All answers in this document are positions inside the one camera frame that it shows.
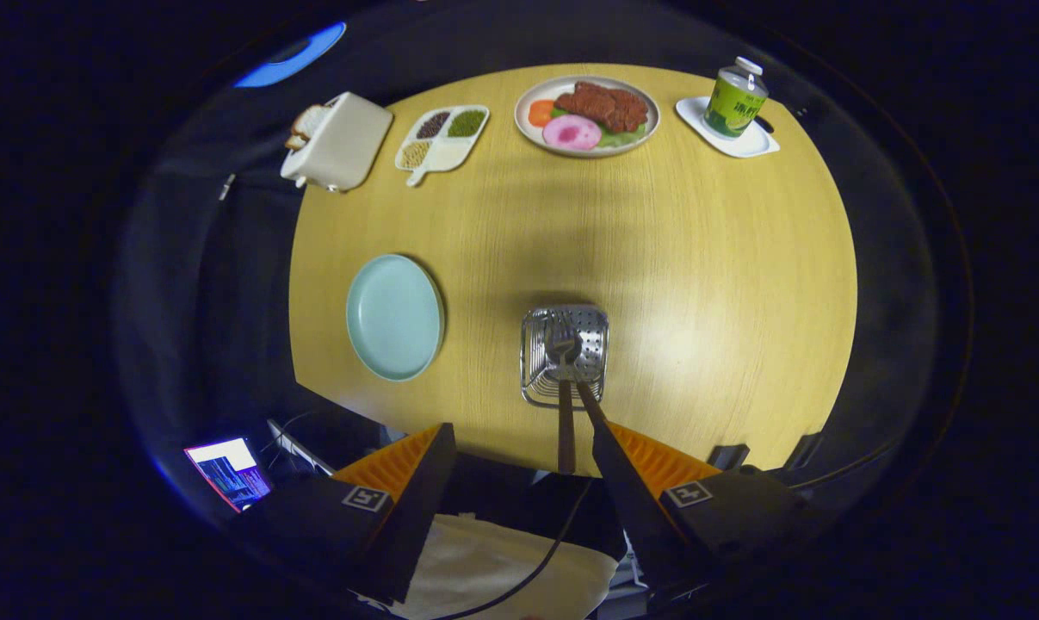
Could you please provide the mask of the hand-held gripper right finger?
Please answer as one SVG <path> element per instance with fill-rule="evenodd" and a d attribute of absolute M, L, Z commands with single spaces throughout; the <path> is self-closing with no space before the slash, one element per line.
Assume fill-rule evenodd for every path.
<path fill-rule="evenodd" d="M 591 454 L 660 595 L 751 576 L 817 533 L 811 504 L 760 468 L 720 470 L 613 421 L 593 429 Z"/>

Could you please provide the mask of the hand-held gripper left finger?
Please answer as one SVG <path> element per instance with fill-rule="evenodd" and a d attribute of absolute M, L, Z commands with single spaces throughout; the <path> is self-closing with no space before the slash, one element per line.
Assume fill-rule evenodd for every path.
<path fill-rule="evenodd" d="M 239 517 L 239 541 L 314 587 L 402 603 L 457 457 L 441 423 L 330 476 L 276 489 Z"/>

